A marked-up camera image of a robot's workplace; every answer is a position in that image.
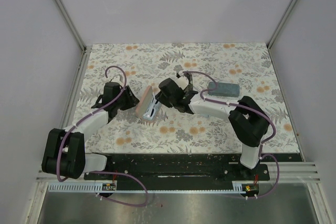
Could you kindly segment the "black sunglasses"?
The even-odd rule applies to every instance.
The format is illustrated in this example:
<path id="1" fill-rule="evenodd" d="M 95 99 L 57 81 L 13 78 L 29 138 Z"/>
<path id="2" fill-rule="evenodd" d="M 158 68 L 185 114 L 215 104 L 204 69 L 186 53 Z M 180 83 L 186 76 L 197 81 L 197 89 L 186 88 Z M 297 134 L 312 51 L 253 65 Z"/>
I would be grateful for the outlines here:
<path id="1" fill-rule="evenodd" d="M 193 77 L 188 72 L 177 72 L 176 73 L 177 79 L 175 80 L 175 83 L 180 87 L 184 92 L 188 92 L 190 90 L 193 90 Z"/>

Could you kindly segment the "white frame sunglasses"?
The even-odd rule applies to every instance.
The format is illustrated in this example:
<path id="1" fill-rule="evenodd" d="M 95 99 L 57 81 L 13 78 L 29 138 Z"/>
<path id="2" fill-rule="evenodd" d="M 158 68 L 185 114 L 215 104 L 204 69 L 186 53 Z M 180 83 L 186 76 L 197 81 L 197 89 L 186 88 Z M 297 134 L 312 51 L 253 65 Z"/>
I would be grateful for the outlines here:
<path id="1" fill-rule="evenodd" d="M 160 110 L 160 107 L 161 107 L 161 103 L 156 98 L 153 98 L 150 103 L 150 106 L 147 109 L 146 117 L 150 120 L 154 119 L 154 117 Z"/>

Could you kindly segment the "pink glasses case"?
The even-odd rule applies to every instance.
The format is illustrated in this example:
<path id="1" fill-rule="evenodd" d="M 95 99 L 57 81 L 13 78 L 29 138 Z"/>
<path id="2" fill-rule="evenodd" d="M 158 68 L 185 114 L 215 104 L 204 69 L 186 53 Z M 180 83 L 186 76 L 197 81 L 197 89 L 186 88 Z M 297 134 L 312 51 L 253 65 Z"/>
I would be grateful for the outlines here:
<path id="1" fill-rule="evenodd" d="M 155 94 L 153 92 L 153 89 L 151 86 L 148 86 L 142 96 L 142 98 L 140 99 L 140 102 L 135 110 L 136 115 L 142 119 L 143 114 L 146 112 L 148 106 L 150 105 L 152 99 L 155 98 Z"/>

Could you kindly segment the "light blue cloth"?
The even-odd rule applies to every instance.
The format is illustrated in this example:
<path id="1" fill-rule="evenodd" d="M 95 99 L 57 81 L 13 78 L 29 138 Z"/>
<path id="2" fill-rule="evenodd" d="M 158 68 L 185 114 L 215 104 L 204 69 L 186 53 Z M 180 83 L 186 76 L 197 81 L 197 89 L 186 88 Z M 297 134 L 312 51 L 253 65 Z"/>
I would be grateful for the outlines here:
<path id="1" fill-rule="evenodd" d="M 147 121 L 154 121 L 157 113 L 161 108 L 161 103 L 152 103 L 148 106 L 146 112 L 143 114 L 142 118 Z"/>

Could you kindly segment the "blue-grey glasses case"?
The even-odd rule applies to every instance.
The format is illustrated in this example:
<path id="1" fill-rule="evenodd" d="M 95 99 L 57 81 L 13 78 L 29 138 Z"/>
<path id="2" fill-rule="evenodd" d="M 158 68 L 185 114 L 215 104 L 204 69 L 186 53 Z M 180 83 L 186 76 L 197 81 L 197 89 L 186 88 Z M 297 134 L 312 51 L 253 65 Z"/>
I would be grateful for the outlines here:
<path id="1" fill-rule="evenodd" d="M 237 98 L 240 95 L 240 87 L 238 84 L 218 82 L 217 86 L 214 82 L 208 83 L 208 94 L 219 97 Z"/>

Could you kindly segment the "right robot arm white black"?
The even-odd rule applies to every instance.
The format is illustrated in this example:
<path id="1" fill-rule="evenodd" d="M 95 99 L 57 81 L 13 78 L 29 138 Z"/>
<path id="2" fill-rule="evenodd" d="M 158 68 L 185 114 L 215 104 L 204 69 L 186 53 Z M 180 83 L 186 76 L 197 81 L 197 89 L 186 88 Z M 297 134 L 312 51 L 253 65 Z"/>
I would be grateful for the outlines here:
<path id="1" fill-rule="evenodd" d="M 159 89 L 155 97 L 168 108 L 175 108 L 181 113 L 228 119 L 242 143 L 240 176 L 250 180 L 257 175 L 261 140 L 270 122 L 251 97 L 244 96 L 237 104 L 210 99 L 193 90 L 192 83 L 186 77 L 177 80 L 167 78 L 159 84 Z"/>

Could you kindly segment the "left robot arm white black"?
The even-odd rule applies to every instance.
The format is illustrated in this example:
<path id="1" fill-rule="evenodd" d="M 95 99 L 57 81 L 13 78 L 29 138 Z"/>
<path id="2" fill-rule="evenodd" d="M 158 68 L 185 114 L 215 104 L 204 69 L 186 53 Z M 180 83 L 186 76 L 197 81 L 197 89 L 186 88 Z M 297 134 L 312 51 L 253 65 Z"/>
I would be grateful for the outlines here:
<path id="1" fill-rule="evenodd" d="M 64 129 L 52 129 L 47 138 L 41 169 L 44 173 L 57 175 L 60 181 L 77 179 L 83 173 L 96 172 L 102 179 L 114 173 L 113 165 L 103 154 L 86 153 L 85 142 L 106 126 L 117 115 L 135 107 L 139 99 L 129 86 L 107 82 L 91 111 L 76 124 Z"/>

